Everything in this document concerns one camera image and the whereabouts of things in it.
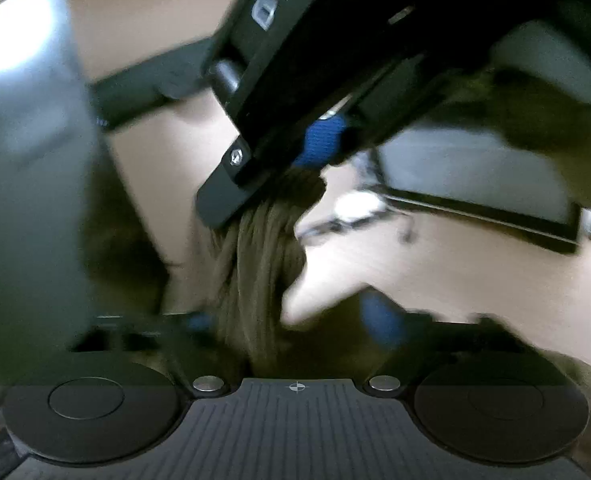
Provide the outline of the brown polka dot sweater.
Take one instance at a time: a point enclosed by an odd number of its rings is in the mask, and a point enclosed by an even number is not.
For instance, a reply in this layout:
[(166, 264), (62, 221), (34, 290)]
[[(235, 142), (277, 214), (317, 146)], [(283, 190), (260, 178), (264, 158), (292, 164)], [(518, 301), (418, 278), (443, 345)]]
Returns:
[[(591, 104), (512, 68), (484, 84), (479, 104), (484, 119), (509, 141), (551, 156), (591, 205)], [(98, 156), (87, 176), (86, 270), (97, 281), (150, 278), (153, 248), (138, 228), (110, 155)], [(194, 298), (210, 317), (215, 339), (257, 374), (274, 374), (286, 361), (282, 300), (306, 263), (294, 228), (325, 189), (317, 171), (291, 170), (222, 228), (198, 231)]]

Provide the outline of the white computer tower case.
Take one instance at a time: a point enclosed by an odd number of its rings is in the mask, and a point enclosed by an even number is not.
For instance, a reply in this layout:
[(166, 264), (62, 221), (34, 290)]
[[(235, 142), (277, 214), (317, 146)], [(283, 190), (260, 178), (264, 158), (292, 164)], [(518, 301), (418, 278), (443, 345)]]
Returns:
[(551, 151), (570, 110), (591, 111), (591, 61), (551, 28), (526, 24), (501, 41), (489, 70), (371, 152), (376, 186), (391, 203), (494, 222), (573, 254), (582, 205)]

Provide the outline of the black power strip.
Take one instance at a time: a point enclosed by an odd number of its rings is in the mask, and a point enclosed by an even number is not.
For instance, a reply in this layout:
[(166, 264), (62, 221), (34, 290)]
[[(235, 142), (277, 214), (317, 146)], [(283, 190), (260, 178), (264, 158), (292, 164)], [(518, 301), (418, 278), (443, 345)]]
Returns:
[(113, 131), (201, 92), (207, 86), (202, 68), (212, 44), (212, 37), (183, 44), (90, 84), (97, 125)]

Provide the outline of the black computer monitor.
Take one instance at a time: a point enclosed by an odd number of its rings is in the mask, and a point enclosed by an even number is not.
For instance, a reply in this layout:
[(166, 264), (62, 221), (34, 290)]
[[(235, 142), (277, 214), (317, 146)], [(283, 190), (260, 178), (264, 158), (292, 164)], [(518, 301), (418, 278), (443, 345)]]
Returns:
[(101, 131), (68, 0), (0, 1), (0, 387), (168, 273)]

